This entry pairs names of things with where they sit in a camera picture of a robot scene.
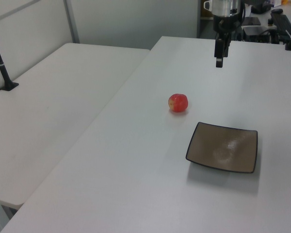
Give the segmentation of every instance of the white wall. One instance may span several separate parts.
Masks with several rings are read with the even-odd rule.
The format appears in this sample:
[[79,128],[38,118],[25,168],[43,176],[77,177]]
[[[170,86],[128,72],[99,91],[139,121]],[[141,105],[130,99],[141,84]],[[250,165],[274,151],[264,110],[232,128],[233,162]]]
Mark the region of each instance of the white wall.
[[68,42],[64,0],[40,0],[0,20],[0,53],[12,80]]
[[80,43],[151,49],[197,35],[200,0],[67,0]]

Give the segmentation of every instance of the table surface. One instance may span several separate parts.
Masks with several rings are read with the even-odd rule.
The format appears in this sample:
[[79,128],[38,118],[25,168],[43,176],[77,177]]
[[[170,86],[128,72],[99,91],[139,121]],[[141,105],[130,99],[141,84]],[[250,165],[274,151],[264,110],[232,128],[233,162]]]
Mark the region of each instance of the table surface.
[[[213,49],[162,37],[2,233],[291,232],[291,51],[232,41],[216,68]],[[257,130],[255,172],[187,161],[199,121]]]
[[28,199],[148,52],[66,44],[0,91],[0,203]]

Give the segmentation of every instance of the brown plate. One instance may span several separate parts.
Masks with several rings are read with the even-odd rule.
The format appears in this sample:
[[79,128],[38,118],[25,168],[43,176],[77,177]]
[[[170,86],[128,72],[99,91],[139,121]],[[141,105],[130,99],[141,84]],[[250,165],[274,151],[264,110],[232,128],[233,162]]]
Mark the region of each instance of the brown plate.
[[253,173],[258,152],[258,132],[199,122],[186,159],[211,168]]

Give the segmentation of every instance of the machine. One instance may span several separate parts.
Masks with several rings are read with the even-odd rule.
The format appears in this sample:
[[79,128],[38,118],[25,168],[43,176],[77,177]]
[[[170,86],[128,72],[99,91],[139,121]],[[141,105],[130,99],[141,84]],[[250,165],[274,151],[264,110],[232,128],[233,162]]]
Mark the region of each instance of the machine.
[[223,67],[223,58],[228,56],[231,34],[242,25],[245,18],[245,3],[259,4],[265,0],[209,0],[204,8],[213,14],[213,29],[218,33],[214,56],[216,67]]

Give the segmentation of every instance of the red apple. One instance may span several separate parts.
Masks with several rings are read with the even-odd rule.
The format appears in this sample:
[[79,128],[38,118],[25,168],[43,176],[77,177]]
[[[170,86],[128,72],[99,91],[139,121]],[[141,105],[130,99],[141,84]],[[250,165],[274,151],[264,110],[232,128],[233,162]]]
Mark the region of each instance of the red apple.
[[188,98],[184,94],[173,94],[169,100],[168,105],[174,112],[183,112],[188,107]]

